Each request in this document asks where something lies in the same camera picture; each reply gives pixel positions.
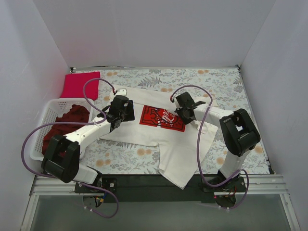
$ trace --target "laundry basket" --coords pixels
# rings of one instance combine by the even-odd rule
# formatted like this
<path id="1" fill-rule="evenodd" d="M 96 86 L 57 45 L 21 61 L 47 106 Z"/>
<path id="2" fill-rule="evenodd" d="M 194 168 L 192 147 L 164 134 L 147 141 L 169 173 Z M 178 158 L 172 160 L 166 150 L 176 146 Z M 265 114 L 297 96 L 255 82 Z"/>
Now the laundry basket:
<path id="1" fill-rule="evenodd" d="M 72 108 L 72 105 L 81 105 L 84 106 L 89 112 L 89 122 L 92 119 L 93 107 L 84 99 L 84 98 L 61 98 L 50 100 L 44 110 L 44 117 L 40 125 L 48 124 L 56 121 L 56 117 L 62 117 L 64 113 L 69 112 Z M 42 154 L 43 140 L 46 134 L 51 130 L 51 126 L 41 128 L 37 132 L 35 138 L 35 143 L 30 151 L 30 157 L 33 160 L 43 160 L 44 156 Z"/>

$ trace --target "white wall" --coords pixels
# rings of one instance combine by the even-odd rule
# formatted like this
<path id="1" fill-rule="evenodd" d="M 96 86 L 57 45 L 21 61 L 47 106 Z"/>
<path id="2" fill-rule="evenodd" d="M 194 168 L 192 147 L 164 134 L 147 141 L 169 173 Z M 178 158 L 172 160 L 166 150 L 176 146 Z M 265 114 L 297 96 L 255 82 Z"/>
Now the white wall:
<path id="1" fill-rule="evenodd" d="M 69 66 L 241 64 L 275 0 L 34 0 Z"/>
<path id="2" fill-rule="evenodd" d="M 59 97 L 68 67 L 32 0 L 1 0 L 0 22 L 0 229 L 17 231 L 34 177 L 21 145 L 45 102 Z"/>
<path id="3" fill-rule="evenodd" d="M 269 160 L 308 230 L 308 1 L 275 2 L 242 68 Z"/>

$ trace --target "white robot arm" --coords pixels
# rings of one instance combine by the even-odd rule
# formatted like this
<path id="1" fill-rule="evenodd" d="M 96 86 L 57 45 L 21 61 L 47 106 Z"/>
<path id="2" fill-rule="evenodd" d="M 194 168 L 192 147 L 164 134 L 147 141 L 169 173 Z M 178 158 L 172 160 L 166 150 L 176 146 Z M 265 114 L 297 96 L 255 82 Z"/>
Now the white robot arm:
<path id="1" fill-rule="evenodd" d="M 194 102 L 187 92 L 175 97 L 175 104 L 176 113 L 185 124 L 193 120 L 202 121 L 209 107 L 205 102 Z M 228 152 L 218 175 L 221 181 L 224 181 L 241 169 L 250 150 L 260 142 L 260 134 L 244 109 L 229 111 L 210 107 L 205 122 L 222 129 Z"/>
<path id="2" fill-rule="evenodd" d="M 119 127 L 121 122 L 135 119 L 133 102 L 126 97 L 126 89 L 119 89 L 115 95 L 111 105 L 103 109 L 109 109 L 104 122 L 99 123 L 103 115 L 98 114 L 92 120 L 93 125 L 85 125 L 64 136 L 52 137 L 42 161 L 42 169 L 64 183 L 73 180 L 93 184 L 97 180 L 100 172 L 79 164 L 80 154 L 92 142 Z"/>

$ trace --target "floral tablecloth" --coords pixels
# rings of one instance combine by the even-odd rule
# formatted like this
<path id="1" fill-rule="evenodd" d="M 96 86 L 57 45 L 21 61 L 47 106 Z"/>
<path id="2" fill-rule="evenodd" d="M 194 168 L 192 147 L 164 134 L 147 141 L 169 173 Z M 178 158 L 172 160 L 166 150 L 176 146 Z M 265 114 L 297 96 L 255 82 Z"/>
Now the floral tablecloth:
<path id="1" fill-rule="evenodd" d="M 243 83 L 236 68 L 229 69 L 118 69 L 100 71 L 101 78 L 121 86 L 172 93 L 180 86 L 194 84 L 206 88 L 220 108 L 250 112 Z M 200 89 L 186 89 L 195 96 L 207 97 Z M 99 83 L 95 105 L 104 108 L 109 102 L 110 87 Z M 219 129 L 202 162 L 205 174 L 216 174 L 225 160 L 227 148 Z M 85 152 L 81 163 L 103 174 L 159 174 L 159 147 L 97 140 Z M 246 158 L 243 168 L 250 174 L 267 174 L 269 169 L 260 144 Z"/>

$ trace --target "red logo on shirt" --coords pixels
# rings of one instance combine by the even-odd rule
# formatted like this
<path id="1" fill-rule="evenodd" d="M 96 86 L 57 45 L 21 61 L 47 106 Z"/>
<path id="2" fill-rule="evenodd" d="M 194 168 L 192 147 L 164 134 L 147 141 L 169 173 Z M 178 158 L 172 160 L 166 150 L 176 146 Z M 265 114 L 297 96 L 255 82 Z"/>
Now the red logo on shirt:
<path id="1" fill-rule="evenodd" d="M 143 107 L 140 124 L 162 128 L 176 130 L 176 131 L 185 131 L 185 124 L 177 116 L 166 109 L 151 107 L 145 105 Z"/>

